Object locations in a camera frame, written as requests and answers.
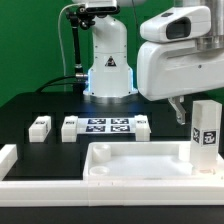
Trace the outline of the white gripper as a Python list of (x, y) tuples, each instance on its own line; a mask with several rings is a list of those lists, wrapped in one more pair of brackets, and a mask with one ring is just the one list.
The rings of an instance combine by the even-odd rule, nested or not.
[(148, 100), (169, 98), (184, 125), (183, 95), (224, 87), (224, 49), (198, 51), (195, 40), (145, 42), (138, 52), (137, 85)]

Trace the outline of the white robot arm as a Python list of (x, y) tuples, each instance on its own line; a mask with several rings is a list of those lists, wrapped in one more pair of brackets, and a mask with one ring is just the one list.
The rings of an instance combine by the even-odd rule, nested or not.
[(184, 124), (183, 96), (224, 87), (224, 0), (174, 0), (142, 23), (136, 74), (127, 63), (126, 27), (113, 18), (131, 0), (72, 1), (81, 27), (93, 32), (88, 98), (118, 101), (138, 92), (150, 101), (167, 99)]

